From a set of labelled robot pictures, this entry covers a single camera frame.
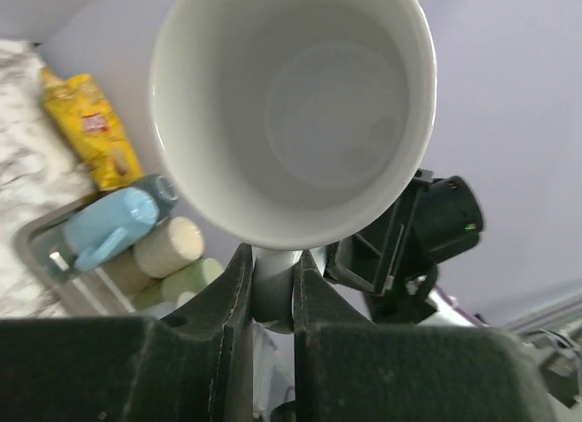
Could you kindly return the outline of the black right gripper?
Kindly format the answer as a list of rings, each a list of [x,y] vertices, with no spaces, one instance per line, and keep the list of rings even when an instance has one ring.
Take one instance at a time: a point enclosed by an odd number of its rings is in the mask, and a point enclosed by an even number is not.
[[[460,176],[419,169],[378,219],[327,249],[325,278],[363,293],[375,322],[420,322],[440,263],[475,247],[485,219]]]

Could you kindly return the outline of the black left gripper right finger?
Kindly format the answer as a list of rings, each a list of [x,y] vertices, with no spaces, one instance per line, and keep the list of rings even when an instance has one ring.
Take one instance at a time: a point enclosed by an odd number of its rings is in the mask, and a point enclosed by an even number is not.
[[[551,421],[537,365],[496,328],[377,325],[318,272],[294,269],[300,421]]]

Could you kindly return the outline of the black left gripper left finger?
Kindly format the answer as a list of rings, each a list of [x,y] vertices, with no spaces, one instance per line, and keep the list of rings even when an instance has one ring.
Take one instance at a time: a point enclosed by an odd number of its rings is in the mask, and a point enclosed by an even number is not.
[[[241,245],[225,272],[163,319],[5,319],[4,421],[249,421],[250,292]]]

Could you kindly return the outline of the grey blue mug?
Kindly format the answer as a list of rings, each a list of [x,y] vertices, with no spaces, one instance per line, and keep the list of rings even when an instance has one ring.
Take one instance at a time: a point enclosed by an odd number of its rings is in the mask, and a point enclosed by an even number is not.
[[[417,0],[175,0],[150,86],[166,172],[256,248],[254,319],[289,334],[301,254],[374,222],[419,168],[437,59]]]

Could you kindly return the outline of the light blue white mug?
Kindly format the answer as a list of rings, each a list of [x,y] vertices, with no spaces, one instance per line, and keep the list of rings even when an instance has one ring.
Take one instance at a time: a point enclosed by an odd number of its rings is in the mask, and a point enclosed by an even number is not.
[[[158,216],[154,198],[135,187],[96,200],[62,228],[65,243],[75,256],[75,269],[91,270],[122,253],[153,229]]]

